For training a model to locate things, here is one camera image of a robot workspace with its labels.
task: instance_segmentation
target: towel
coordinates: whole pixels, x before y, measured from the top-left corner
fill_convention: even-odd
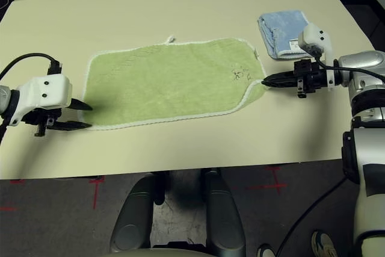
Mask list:
[[[229,114],[261,97],[265,74],[238,39],[163,44],[98,54],[81,111],[90,129],[118,129]]]
[[[267,51],[272,58],[310,57],[298,45],[298,35],[308,24],[302,11],[265,13],[259,17],[258,24]]]

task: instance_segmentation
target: shoe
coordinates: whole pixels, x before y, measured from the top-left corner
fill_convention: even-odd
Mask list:
[[[312,249],[316,257],[338,257],[332,240],[323,231],[313,232]]]
[[[276,254],[274,253],[273,248],[271,248],[270,245],[263,244],[258,248],[257,257],[276,257]]]

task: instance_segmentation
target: white sticker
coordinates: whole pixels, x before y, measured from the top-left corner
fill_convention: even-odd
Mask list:
[[[302,51],[302,49],[298,45],[298,39],[290,39],[289,45],[290,45],[290,50],[292,51]]]

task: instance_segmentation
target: green towel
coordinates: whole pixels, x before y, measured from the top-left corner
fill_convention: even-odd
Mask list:
[[[81,119],[91,129],[232,113],[265,91],[255,50],[238,39],[163,44],[91,59]]]

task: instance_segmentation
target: folded blue towel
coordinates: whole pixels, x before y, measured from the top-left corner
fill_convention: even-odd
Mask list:
[[[298,46],[298,35],[308,21],[302,11],[265,13],[259,17],[259,29],[272,58],[301,58],[310,55]]]

